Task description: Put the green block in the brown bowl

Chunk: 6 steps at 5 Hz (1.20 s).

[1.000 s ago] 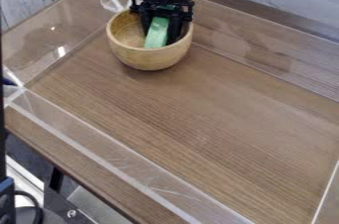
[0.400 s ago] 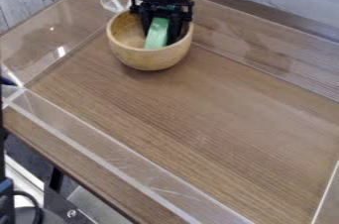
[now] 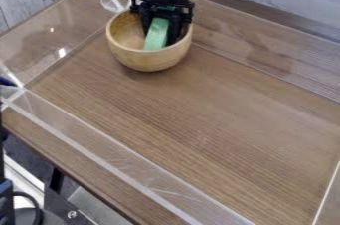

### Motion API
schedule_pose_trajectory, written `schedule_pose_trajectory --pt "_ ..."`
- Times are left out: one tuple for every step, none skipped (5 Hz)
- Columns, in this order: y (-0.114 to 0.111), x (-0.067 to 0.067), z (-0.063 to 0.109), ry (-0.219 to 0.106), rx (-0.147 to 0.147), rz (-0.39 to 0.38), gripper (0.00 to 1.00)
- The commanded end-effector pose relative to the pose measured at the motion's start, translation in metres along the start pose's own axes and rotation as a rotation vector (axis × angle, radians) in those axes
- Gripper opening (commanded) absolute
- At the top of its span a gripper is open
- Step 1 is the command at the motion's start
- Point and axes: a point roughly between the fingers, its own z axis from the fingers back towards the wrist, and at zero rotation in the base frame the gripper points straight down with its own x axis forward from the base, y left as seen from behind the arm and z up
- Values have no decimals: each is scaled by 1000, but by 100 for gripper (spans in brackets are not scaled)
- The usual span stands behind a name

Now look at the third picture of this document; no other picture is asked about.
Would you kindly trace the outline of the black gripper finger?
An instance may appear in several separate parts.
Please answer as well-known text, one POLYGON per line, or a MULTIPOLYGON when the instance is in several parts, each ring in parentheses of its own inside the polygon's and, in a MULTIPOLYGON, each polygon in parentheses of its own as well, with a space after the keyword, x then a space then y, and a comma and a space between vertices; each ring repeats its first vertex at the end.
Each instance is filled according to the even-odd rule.
POLYGON ((153 20, 154 20, 154 13, 151 12, 150 9, 141 10, 141 18, 142 18, 145 34, 147 34, 150 31, 153 20))
POLYGON ((169 45, 173 45, 177 42, 182 31, 182 25, 182 16, 179 14, 173 14, 170 17, 169 45))

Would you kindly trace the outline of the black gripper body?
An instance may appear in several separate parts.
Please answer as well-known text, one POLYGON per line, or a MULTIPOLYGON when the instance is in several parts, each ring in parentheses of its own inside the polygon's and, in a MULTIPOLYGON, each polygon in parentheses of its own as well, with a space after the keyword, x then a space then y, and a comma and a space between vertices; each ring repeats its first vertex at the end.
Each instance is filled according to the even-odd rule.
POLYGON ((154 17, 171 18, 179 14, 187 23, 193 21, 195 4, 189 0, 133 0, 131 10, 141 15, 142 9, 150 9, 154 17))

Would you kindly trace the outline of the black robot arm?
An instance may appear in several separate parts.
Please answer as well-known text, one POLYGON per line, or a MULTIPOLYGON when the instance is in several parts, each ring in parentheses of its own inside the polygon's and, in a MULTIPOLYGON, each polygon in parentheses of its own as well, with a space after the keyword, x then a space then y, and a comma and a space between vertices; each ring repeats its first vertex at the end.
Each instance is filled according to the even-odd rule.
POLYGON ((151 34, 155 23, 165 30, 163 43, 147 42, 147 46, 161 48, 177 43, 185 25, 193 21, 194 7, 190 0, 133 0, 131 11, 141 16, 146 36, 151 34))

